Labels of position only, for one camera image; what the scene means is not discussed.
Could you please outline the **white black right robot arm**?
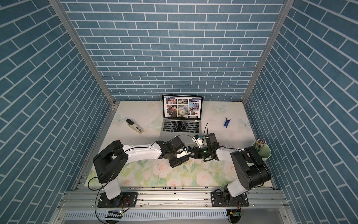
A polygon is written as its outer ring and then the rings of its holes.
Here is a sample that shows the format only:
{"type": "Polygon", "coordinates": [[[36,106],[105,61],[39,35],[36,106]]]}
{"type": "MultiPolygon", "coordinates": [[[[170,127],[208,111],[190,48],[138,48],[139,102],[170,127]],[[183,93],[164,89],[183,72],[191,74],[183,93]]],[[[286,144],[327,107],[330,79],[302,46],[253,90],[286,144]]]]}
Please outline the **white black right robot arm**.
{"type": "Polygon", "coordinates": [[[193,158],[231,162],[235,168],[234,181],[223,190],[211,193],[213,206],[248,206],[245,193],[262,186],[271,179],[271,171],[253,146],[244,149],[221,146],[215,134],[200,138],[195,136],[197,146],[193,148],[193,158]]]}

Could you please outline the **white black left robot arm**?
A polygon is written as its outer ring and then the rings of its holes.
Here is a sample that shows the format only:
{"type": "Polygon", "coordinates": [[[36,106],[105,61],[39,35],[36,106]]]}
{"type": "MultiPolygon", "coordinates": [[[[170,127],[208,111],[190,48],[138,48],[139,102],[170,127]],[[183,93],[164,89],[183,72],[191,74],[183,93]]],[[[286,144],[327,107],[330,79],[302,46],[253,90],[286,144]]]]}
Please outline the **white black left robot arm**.
{"type": "Polygon", "coordinates": [[[190,146],[185,146],[179,137],[167,142],[155,141],[149,145],[123,145],[114,141],[93,158],[99,183],[103,185],[100,208],[115,208],[127,202],[116,178],[122,168],[131,162],[147,159],[167,159],[174,168],[189,160],[190,146]]]}

